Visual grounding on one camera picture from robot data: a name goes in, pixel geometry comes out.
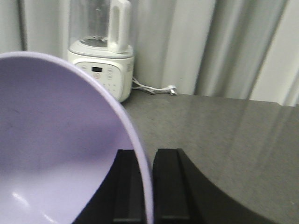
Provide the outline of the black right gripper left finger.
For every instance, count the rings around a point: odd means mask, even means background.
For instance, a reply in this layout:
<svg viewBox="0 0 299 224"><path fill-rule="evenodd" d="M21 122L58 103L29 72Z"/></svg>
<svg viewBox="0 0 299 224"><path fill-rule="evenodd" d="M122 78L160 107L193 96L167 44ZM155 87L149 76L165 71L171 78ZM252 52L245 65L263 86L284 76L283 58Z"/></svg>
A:
<svg viewBox="0 0 299 224"><path fill-rule="evenodd" d="M114 162L74 224L144 224L142 178L134 150L118 150Z"/></svg>

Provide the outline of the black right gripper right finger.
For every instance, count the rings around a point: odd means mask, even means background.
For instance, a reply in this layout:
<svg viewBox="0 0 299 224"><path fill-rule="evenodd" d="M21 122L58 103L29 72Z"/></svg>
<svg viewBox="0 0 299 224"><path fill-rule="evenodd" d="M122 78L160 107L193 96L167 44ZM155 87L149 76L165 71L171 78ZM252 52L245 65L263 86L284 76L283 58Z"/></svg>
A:
<svg viewBox="0 0 299 224"><path fill-rule="evenodd" d="M216 187L178 149L159 149L153 163L156 224L271 224Z"/></svg>

